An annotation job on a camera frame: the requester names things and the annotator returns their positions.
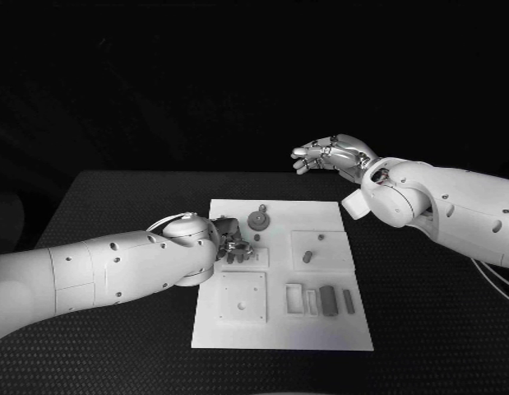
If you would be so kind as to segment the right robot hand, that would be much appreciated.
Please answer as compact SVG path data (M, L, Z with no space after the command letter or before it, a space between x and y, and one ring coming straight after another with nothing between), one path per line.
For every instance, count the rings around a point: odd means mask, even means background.
M338 134L311 141L292 150L298 175L311 170L335 170L355 184L361 184L365 172L381 157L355 137Z

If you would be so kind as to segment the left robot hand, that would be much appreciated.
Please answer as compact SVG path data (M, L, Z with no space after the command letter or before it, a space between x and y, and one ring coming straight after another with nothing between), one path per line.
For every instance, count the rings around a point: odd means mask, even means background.
M243 263L254 253L252 243L241 235L237 218L221 217L211 221L218 235L217 260L227 258L227 263Z

